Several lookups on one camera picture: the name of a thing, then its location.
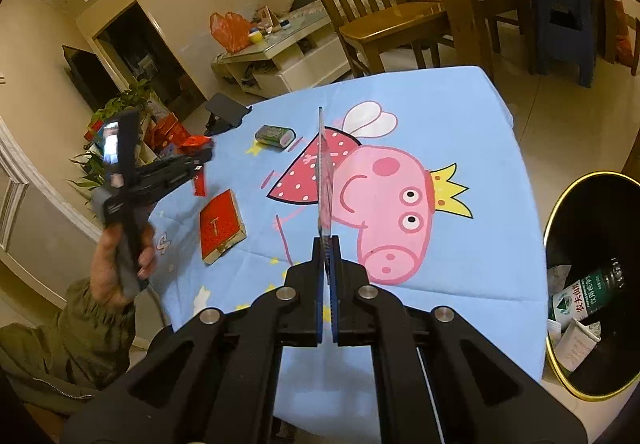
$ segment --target doorway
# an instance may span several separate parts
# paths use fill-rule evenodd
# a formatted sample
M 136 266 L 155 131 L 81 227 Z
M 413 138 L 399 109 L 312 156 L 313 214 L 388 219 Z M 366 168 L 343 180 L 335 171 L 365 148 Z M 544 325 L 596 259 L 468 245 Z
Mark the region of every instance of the doorway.
M 148 79 L 162 103 L 179 120 L 186 119 L 206 101 L 138 2 L 95 39 L 113 64 L 125 72 L 122 75 L 127 80 Z

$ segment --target cartoon eye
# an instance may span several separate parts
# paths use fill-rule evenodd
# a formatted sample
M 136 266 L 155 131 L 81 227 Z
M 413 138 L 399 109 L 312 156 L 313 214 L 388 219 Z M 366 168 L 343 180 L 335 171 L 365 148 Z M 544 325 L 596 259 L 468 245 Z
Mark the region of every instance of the cartoon eye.
M 422 218 L 416 213 L 407 213 L 400 217 L 400 226 L 404 231 L 417 231 L 422 227 Z
M 404 205 L 416 204 L 422 198 L 422 194 L 416 188 L 406 188 L 400 193 L 400 201 Z

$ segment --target zipper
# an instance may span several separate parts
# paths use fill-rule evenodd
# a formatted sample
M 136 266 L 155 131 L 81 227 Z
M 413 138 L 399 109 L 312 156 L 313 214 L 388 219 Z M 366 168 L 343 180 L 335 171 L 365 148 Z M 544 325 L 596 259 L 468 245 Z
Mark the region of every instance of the zipper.
M 58 392 L 60 395 L 64 395 L 65 397 L 69 398 L 69 399 L 74 399 L 74 400 L 85 400 L 85 399 L 92 399 L 94 398 L 93 395 L 80 395 L 80 396 L 76 396 L 76 395 L 71 395 L 68 394 L 67 392 L 63 392 L 62 390 L 60 390 L 57 386 L 54 386 L 53 384 L 51 384 L 50 382 L 47 382 L 46 380 L 42 380 L 42 379 L 38 379 L 37 377 L 31 377 L 31 379 L 36 380 L 38 382 L 42 382 L 44 384 L 46 384 L 47 386 L 49 386 L 52 390 Z

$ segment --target glass tabletop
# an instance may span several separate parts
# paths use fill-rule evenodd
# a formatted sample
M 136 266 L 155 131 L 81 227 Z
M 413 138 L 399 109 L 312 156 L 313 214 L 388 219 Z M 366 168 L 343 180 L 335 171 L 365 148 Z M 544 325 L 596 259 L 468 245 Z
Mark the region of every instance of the glass tabletop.
M 318 22 L 325 17 L 327 17 L 327 13 L 324 9 L 318 9 L 316 12 L 313 12 L 311 14 L 306 14 L 304 16 L 298 16 L 291 19 L 285 16 L 283 19 L 289 19 L 291 23 L 290 27 L 269 34 L 260 43 L 248 46 L 247 48 L 244 48 L 239 52 L 236 52 L 235 54 L 225 54 L 223 56 L 220 56 L 219 60 L 245 56 L 248 54 L 259 54 L 261 52 L 267 53 L 269 49 L 273 48 L 279 43 L 282 43 L 284 40 L 298 32 L 299 30 L 302 30 L 303 28 Z

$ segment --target person's arm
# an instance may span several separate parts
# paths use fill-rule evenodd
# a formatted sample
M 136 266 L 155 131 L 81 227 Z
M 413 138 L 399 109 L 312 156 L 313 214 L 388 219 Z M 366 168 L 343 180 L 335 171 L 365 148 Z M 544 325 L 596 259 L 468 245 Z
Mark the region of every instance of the person's arm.
M 72 284 L 65 309 L 48 325 L 0 328 L 0 347 L 31 375 L 43 372 L 79 386 L 101 390 L 127 371 L 129 349 L 135 336 L 135 308 L 122 295 L 114 257 L 122 235 L 119 226 L 104 230 L 91 278 Z M 156 266 L 153 230 L 143 233 L 140 278 Z

